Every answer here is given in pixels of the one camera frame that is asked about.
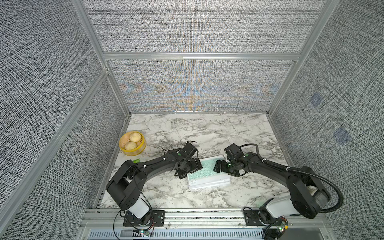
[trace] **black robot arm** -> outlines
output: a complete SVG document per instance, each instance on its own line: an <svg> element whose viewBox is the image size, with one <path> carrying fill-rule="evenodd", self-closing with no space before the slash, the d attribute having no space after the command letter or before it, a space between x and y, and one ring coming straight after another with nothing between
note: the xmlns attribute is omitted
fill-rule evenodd
<svg viewBox="0 0 384 240"><path fill-rule="evenodd" d="M245 146L255 146L256 153L244 154L241 147ZM231 144L224 151L229 162L218 161L216 171L221 169L222 172L239 177L239 170L243 169L246 172L264 175L289 189L290 196L287 198L270 199L260 207L259 217L265 224L273 223L278 217L287 214L301 214L306 218L315 218L319 212L335 211L343 203L341 191L329 180L315 174L310 167L303 166L299 169L271 162L261 157L257 144L245 144L240 147ZM338 203L332 208L322 209L331 196L321 181L329 184L338 194Z"/></svg>
<svg viewBox="0 0 384 240"><path fill-rule="evenodd" d="M183 148L169 150L163 156L147 162L125 161L108 182L106 190L121 210L128 209L146 222L150 217L147 214L149 208L140 198L145 182L166 171L176 170L175 176L182 179L187 173L202 169L199 158L192 158L196 152L195 146L187 142Z"/></svg>

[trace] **textured gray panel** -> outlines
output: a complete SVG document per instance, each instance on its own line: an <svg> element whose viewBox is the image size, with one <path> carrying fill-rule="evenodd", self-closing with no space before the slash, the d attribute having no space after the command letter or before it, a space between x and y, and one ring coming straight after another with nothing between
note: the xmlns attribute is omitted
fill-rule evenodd
<svg viewBox="0 0 384 240"><path fill-rule="evenodd" d="M105 51L300 52L326 0L84 0Z"/></svg>
<svg viewBox="0 0 384 240"><path fill-rule="evenodd" d="M96 198L124 118L104 80L1 240L74 239L84 210Z"/></svg>
<svg viewBox="0 0 384 240"><path fill-rule="evenodd" d="M267 111L289 60L110 60L135 111Z"/></svg>
<svg viewBox="0 0 384 240"><path fill-rule="evenodd" d="M2 1L0 207L101 71L70 1Z"/></svg>
<svg viewBox="0 0 384 240"><path fill-rule="evenodd" d="M294 163L341 188L339 240L383 238L383 16L383 1L342 0L272 116Z"/></svg>

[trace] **white cable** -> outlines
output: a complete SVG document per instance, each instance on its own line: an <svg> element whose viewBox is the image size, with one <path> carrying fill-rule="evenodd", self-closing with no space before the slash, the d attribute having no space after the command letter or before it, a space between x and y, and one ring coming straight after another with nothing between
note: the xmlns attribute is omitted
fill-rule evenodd
<svg viewBox="0 0 384 240"><path fill-rule="evenodd" d="M230 222L233 226L235 226L235 227L237 227L237 228L245 228L245 227L247 227L247 225L245 224L245 226L243 226L243 227L239 227L239 226L236 226L233 222Z"/></svg>
<svg viewBox="0 0 384 240"><path fill-rule="evenodd" d="M184 223L184 221L182 221L179 225L177 225L176 227L173 227L173 228L168 228L168 227L164 227L164 226L163 226L163 227L164 227L166 230L168 230L168 229L175 229L175 228L181 226L183 223Z"/></svg>

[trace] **marble table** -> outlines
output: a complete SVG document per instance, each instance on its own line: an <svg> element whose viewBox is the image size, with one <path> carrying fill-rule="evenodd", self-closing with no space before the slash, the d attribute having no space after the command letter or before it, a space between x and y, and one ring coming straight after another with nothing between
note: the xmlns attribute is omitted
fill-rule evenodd
<svg viewBox="0 0 384 240"><path fill-rule="evenodd" d="M126 160L148 161L163 154L161 147L179 148L188 140L197 141L193 144L201 159L225 156L223 149L232 143L257 143L263 157L287 165L265 114L133 114L127 132L134 130L143 133L147 147L134 157L120 151L111 177ZM252 146L243 150L256 151ZM180 180L173 171L147 181L142 192L153 208L259 207L289 194L283 185L255 173L231 176L227 186L189 190L187 178ZM107 191L100 208L118 208Z"/></svg>

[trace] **black cable sleeve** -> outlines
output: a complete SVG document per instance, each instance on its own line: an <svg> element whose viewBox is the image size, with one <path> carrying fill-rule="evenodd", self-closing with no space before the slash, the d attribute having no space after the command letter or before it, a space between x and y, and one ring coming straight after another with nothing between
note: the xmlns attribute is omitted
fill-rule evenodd
<svg viewBox="0 0 384 240"><path fill-rule="evenodd" d="M248 143L248 144L241 145L240 148L241 147L245 147L245 146L255 146L256 147L256 154L257 154L257 156L260 158L260 160L264 159L263 157L261 157L261 155L259 153L259 146L257 144L255 144L255 143ZM275 163L275 162L272 162L272 161L269 161L269 160L266 160L266 159L263 161L263 163L265 163L265 164L267 164L267 165L269 165L271 167L275 167L275 168L278 168L278 169L286 170L288 172L297 172L297 173L301 173L301 174L310 175L312 177L315 177L315 178L317 178L317 179L327 183L329 186L331 186L335 190L335 192L337 193L338 202L333 207L320 210L321 213L328 213L328 212L336 211L337 209L339 209L341 207L341 205L344 202L344 197L343 197L343 194L341 193L340 189L334 183L332 183L331 181L329 181L325 177L319 176L317 174L312 174L312 173L309 173L309 172L304 172L304 171L301 171L301 170L299 170L298 168L295 168L295 167L288 167L288 166L285 166L285 165L281 165L281 164L278 164L278 163Z"/></svg>

